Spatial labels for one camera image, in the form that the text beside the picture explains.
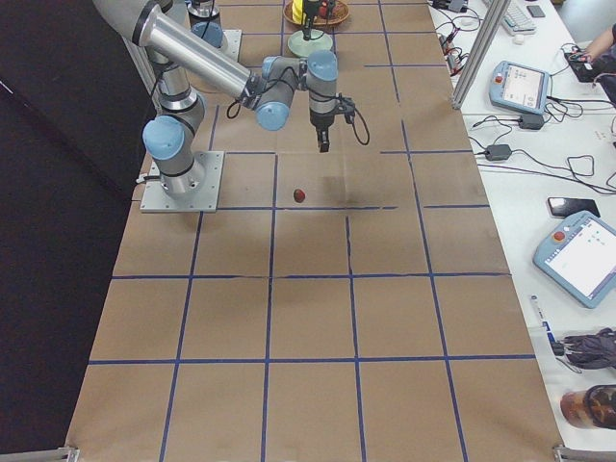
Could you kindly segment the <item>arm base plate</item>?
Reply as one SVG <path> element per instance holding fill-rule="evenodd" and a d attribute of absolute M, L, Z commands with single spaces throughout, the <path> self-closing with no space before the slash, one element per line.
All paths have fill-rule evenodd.
<path fill-rule="evenodd" d="M 143 175 L 144 189 L 140 210 L 144 213 L 214 213 L 225 153 L 196 151 L 192 169 L 178 177 L 164 176 L 155 162 Z"/>
<path fill-rule="evenodd" d="M 241 30 L 223 30 L 216 23 L 200 22 L 192 26 L 192 33 L 209 43 L 234 61 L 239 59 Z"/>

